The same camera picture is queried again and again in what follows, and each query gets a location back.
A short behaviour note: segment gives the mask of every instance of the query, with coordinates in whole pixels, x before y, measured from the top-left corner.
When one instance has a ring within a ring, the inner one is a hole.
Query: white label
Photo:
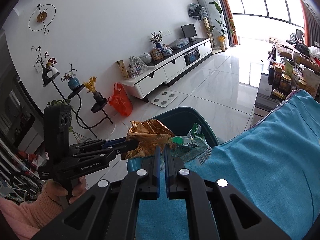
[[[200,165],[204,164],[204,162],[210,158],[211,151],[212,151],[211,147],[208,147],[208,149],[204,153],[202,153],[200,156],[196,157],[195,158],[195,165],[200,166]]]

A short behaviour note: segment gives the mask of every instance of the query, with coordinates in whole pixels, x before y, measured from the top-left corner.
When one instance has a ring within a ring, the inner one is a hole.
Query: computer monitor
[[[197,32],[196,32],[194,24],[181,26],[181,29],[182,29],[183,35],[186,38],[189,38],[190,42],[196,41],[195,39],[194,40],[192,39],[192,37],[197,36]]]

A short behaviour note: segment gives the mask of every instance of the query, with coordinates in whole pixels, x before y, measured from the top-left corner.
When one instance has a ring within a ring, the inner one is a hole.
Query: blue fabric
[[[320,211],[319,124],[320,105],[301,90],[257,126],[216,146],[202,166],[185,166],[207,180],[226,179],[301,240]],[[137,240],[188,239],[185,201],[166,198],[163,172],[160,186],[158,200],[140,202]]]

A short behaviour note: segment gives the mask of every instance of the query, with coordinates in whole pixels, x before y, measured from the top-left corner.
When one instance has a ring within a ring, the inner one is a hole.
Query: trash can
[[[191,107],[178,107],[151,119],[158,119],[176,136],[186,136],[195,123],[201,126],[201,133],[208,145],[213,148],[219,142],[204,118]],[[127,162],[128,173],[141,168],[143,158],[130,159]]]

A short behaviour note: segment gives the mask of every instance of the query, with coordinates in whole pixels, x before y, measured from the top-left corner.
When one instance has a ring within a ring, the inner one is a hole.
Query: pink sleeve
[[[16,203],[0,198],[0,210],[15,234],[22,240],[30,239],[42,227],[59,215],[63,208],[51,200],[44,186],[38,199],[31,203]]]

